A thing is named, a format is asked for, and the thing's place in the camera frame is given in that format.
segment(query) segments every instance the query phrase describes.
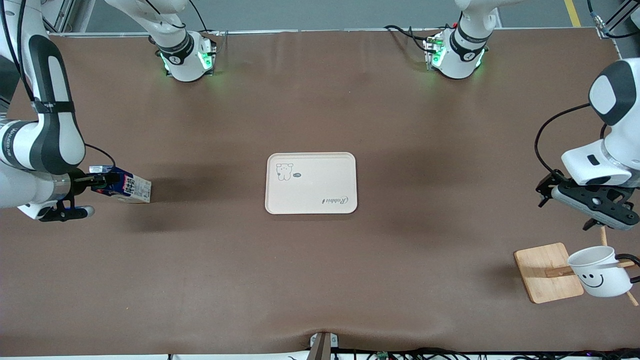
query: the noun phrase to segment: brown table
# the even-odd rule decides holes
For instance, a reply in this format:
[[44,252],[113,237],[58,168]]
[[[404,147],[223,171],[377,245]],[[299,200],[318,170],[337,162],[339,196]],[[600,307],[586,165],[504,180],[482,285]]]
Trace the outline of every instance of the brown table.
[[[66,224],[2,210],[0,353],[281,352],[320,330],[343,348],[636,347],[626,297],[531,304],[513,259],[598,244],[584,215],[537,207],[532,143],[586,102],[613,45],[593,29],[497,31],[454,81],[396,36],[231,36],[195,83],[166,78],[145,38],[54,38],[85,140],[152,180],[154,202],[86,193],[95,216]],[[24,96],[11,111],[34,118]],[[600,124],[568,115],[541,152],[559,166]],[[307,151],[355,155],[355,213],[265,211],[269,155]],[[83,165],[104,162],[89,150]],[[609,243],[637,254],[638,231]]]

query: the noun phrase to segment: mug handle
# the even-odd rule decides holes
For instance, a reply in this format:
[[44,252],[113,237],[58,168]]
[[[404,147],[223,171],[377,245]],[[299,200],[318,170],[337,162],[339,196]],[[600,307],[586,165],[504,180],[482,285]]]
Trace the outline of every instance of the mug handle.
[[[631,254],[618,254],[618,255],[616,255],[616,260],[620,260],[620,259],[631,260],[637,266],[640,266],[640,259],[638,259],[635,255],[631,255]],[[636,277],[632,277],[631,278],[631,283],[632,284],[635,284],[637,282],[640,282],[640,276],[636,276]]]

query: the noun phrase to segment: white mug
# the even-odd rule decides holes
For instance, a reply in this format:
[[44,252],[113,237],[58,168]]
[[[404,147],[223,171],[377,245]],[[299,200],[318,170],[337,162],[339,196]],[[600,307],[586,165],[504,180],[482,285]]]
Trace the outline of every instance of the white mug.
[[582,287],[595,297],[614,297],[631,289],[640,276],[633,278],[617,265],[619,259],[628,259],[640,266],[640,259],[630,254],[618,254],[610,246],[594,246],[574,252],[567,263],[582,283]]

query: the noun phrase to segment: mug rim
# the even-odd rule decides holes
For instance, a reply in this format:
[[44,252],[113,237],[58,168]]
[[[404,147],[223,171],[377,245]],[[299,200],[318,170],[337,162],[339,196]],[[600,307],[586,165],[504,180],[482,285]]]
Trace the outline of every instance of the mug rim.
[[[577,265],[576,265],[576,264],[572,264],[572,263],[571,263],[571,262],[572,262],[572,258],[574,258],[574,259],[575,259],[577,256],[581,255],[581,254],[582,254],[582,253],[584,253],[584,252],[592,251],[592,250],[594,250],[594,249],[602,249],[602,248],[605,248],[605,249],[609,250],[609,254],[608,254],[607,256],[605,256],[604,258],[602,258],[602,259],[599,259],[599,260],[597,260],[597,261],[590,262],[590,263],[588,263],[588,264],[577,264]],[[596,264],[599,264],[599,263],[601,263],[601,262],[605,261],[606,259],[609,259],[611,256],[615,256],[615,254],[616,254],[616,250],[615,250],[614,248],[610,247],[610,246],[605,246],[605,245],[592,246],[592,247],[588,247],[588,248],[586,248],[586,249],[582,249],[582,250],[578,250],[578,251],[574,252],[573,254],[571,254],[571,255],[567,258],[566,263],[567,263],[569,266],[571,266],[571,267],[576,267],[576,268],[581,268],[581,267],[585,267],[585,266],[593,266],[593,265],[596,265]]]

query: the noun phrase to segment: yellow floor line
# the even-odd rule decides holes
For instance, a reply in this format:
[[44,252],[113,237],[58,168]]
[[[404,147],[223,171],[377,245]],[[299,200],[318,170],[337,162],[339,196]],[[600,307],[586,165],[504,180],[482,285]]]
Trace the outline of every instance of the yellow floor line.
[[564,0],[564,5],[566,6],[566,12],[569,13],[571,25],[573,25],[574,28],[581,27],[582,25],[580,25],[580,19],[578,18],[578,13],[575,11],[573,0]]

